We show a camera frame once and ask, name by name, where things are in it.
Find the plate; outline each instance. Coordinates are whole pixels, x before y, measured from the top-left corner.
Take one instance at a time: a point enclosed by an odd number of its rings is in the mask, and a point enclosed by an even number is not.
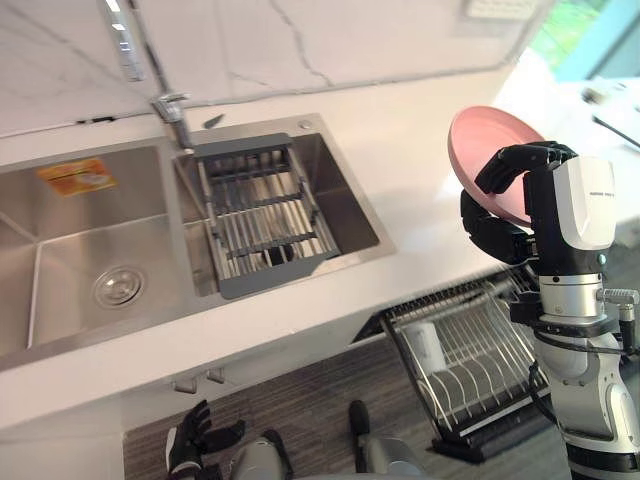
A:
[[[484,193],[475,178],[502,147],[543,140],[533,128],[503,110],[469,107],[459,112],[449,127],[449,159],[458,180],[476,202],[498,217],[529,227],[531,219],[524,211],[524,174],[499,195]]]

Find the gray floor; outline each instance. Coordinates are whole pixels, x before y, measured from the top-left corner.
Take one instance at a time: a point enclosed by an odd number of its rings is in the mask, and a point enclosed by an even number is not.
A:
[[[570,478],[564,447],[552,428],[481,466],[427,451],[433,432],[391,348],[386,341],[376,342],[212,402],[214,426],[245,419],[245,442],[267,428],[277,429],[298,477],[353,472],[346,410],[351,400],[360,398],[369,407],[373,430],[404,439],[438,478]],[[163,478],[166,431],[180,418],[170,417],[127,434],[128,480]],[[235,450],[206,460],[220,462],[227,476]]]

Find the drain strainer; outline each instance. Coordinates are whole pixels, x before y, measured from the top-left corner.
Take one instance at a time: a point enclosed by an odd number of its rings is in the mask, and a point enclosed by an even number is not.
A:
[[[132,267],[116,267],[100,275],[93,286],[93,298],[102,307],[124,307],[141,294],[144,276]]]

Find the sink basin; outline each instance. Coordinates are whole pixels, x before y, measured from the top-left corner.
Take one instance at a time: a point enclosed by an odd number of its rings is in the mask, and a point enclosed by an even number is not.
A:
[[[0,355],[183,302],[159,152],[105,152],[116,184],[69,196],[41,165],[0,175]]]
[[[392,250],[319,116],[193,138],[217,145],[270,134],[291,139],[314,221],[332,241],[332,258],[311,277]],[[221,292],[197,161],[176,154],[156,138],[0,168],[0,369],[238,300]],[[273,268],[259,289],[291,279]]]

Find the dish rack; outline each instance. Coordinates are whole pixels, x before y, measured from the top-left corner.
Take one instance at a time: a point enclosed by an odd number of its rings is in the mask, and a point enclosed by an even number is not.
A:
[[[374,317],[397,347],[431,419],[435,451],[479,463],[550,425],[530,397],[532,335],[510,322],[507,303],[536,287],[533,272],[518,267]],[[416,331],[425,325],[431,338],[420,352],[425,342],[416,339]],[[543,376],[532,388],[539,397],[548,394]]]
[[[340,253],[288,135],[198,145],[194,156],[223,297],[310,275]]]

